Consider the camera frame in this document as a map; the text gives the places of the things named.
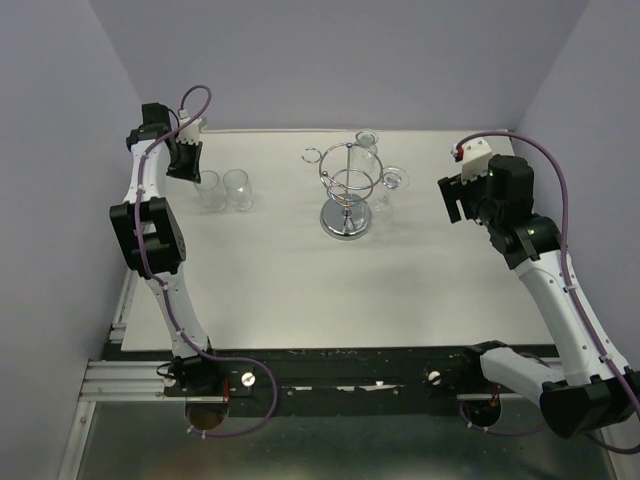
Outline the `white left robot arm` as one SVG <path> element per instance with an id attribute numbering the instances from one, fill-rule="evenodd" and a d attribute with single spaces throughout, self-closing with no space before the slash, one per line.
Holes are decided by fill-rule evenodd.
<path id="1" fill-rule="evenodd" d="M 142 124 L 126 139 L 133 158 L 130 185 L 109 217 L 128 268 L 149 286 L 170 334 L 172 360 L 161 377 L 174 388 L 209 395 L 220 387 L 222 372 L 202 357 L 211 343 L 187 291 L 186 243 L 164 194 L 168 177 L 201 182 L 199 126 L 182 112 L 173 130 L 170 109 L 160 103 L 141 111 Z"/>

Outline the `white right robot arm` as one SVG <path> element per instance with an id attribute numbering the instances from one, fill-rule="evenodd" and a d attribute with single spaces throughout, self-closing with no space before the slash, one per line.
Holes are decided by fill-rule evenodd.
<path id="1" fill-rule="evenodd" d="M 562 236 L 534 212 L 534 171 L 520 157 L 493 155 L 480 174 L 437 183 L 451 222 L 485 227 L 493 248 L 525 285 L 551 334 L 562 368 L 555 370 L 498 341 L 467 350 L 460 379 L 480 392 L 499 384 L 539 407 L 561 438 L 626 421 L 639 398 L 639 374 L 606 337 L 580 292 Z"/>

